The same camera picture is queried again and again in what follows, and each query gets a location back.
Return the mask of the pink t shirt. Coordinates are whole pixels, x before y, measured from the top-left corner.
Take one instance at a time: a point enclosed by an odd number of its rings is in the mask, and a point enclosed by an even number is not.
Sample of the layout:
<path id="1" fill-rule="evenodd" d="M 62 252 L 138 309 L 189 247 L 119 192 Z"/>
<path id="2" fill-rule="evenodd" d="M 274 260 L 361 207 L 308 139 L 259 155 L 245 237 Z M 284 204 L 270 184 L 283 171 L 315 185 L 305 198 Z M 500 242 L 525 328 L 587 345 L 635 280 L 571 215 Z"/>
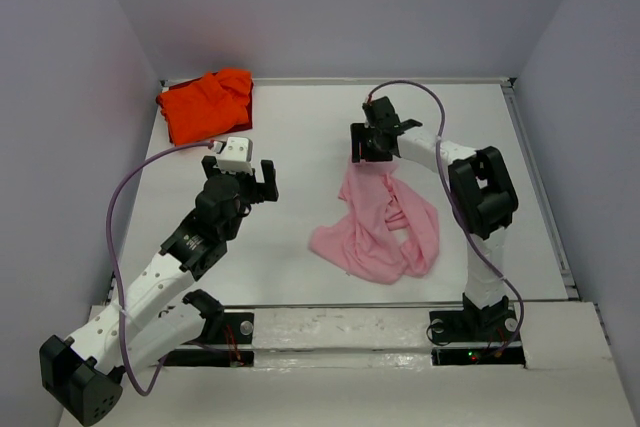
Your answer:
<path id="1" fill-rule="evenodd" d="M 339 191 L 347 213 L 314 229 L 311 252 L 377 284 L 426 276 L 440 253 L 438 212 L 395 170 L 393 162 L 349 163 Z"/>

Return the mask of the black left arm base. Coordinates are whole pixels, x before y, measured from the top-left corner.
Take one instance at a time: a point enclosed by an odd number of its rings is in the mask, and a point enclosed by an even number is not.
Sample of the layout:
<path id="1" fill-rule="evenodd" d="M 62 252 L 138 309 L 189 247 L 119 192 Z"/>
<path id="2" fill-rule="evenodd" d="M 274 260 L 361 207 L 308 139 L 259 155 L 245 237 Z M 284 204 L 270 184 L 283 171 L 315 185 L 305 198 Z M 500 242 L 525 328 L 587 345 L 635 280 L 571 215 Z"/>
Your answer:
<path id="1" fill-rule="evenodd" d="M 226 311 L 208 322 L 199 337 L 170 352 L 165 367 L 245 368 L 254 365 L 254 313 Z"/>

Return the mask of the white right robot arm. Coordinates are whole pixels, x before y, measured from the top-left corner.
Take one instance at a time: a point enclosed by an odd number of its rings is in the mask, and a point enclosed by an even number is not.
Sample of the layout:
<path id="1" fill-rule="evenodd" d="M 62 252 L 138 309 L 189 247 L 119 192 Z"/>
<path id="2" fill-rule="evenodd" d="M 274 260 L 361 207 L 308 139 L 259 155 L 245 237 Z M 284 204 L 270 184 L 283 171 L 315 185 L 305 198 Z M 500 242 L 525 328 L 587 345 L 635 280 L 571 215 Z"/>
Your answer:
<path id="1" fill-rule="evenodd" d="M 390 127 L 353 123 L 350 134 L 354 163 L 399 158 L 439 176 L 468 246 L 460 326 L 470 338 L 486 337 L 496 328 L 495 314 L 507 307 L 504 244 L 519 207 L 501 152 L 445 141 L 414 119 Z"/>

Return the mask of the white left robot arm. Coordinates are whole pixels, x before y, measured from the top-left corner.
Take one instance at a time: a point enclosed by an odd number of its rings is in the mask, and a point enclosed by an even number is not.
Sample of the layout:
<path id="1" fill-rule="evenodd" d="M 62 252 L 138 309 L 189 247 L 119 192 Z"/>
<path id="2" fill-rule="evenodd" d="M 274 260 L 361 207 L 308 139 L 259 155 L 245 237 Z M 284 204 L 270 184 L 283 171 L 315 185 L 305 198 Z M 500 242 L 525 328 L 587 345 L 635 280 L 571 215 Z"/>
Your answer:
<path id="1" fill-rule="evenodd" d="M 248 162 L 204 157 L 206 182 L 193 209 L 139 276 L 129 286 L 118 281 L 116 299 L 96 318 L 41 345 L 42 385 L 81 425 L 100 422 L 137 369 L 219 335 L 224 308 L 195 285 L 227 253 L 252 206 L 277 201 L 274 164 L 260 165 L 258 181 Z"/>

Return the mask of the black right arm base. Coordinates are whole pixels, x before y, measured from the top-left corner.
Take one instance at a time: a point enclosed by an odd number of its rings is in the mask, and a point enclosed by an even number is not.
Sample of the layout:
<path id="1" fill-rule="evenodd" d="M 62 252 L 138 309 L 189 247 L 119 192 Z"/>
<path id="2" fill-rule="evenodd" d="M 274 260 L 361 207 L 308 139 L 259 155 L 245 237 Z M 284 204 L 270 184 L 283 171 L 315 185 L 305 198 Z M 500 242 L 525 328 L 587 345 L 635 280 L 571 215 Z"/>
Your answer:
<path id="1" fill-rule="evenodd" d="M 431 361 L 436 367 L 526 365 L 520 335 L 509 341 L 518 321 L 511 310 L 495 326 L 474 331 L 465 323 L 462 310 L 429 313 L 425 335 L 431 343 Z"/>

